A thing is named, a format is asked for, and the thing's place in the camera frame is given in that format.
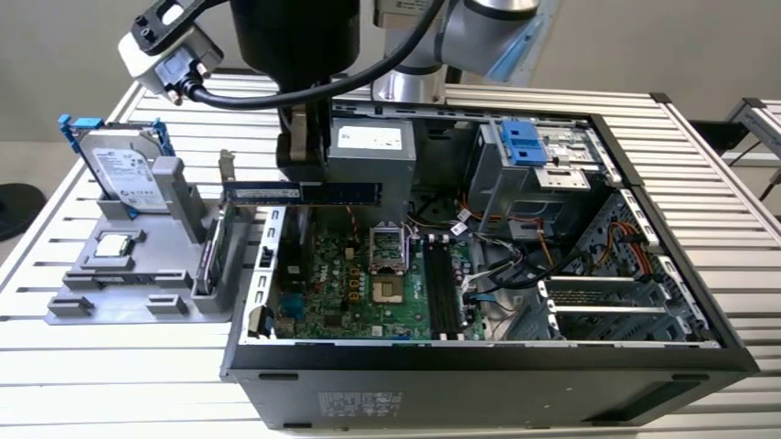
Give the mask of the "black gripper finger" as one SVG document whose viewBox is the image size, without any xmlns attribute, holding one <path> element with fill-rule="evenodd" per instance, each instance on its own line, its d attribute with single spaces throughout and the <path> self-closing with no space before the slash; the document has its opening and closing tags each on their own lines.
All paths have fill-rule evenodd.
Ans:
<svg viewBox="0 0 781 439">
<path fill-rule="evenodd" d="M 316 204 L 306 191 L 326 181 L 331 145 L 331 104 L 303 103 L 278 109 L 282 122 L 276 137 L 276 167 L 299 185 L 299 204 Z"/>
</svg>

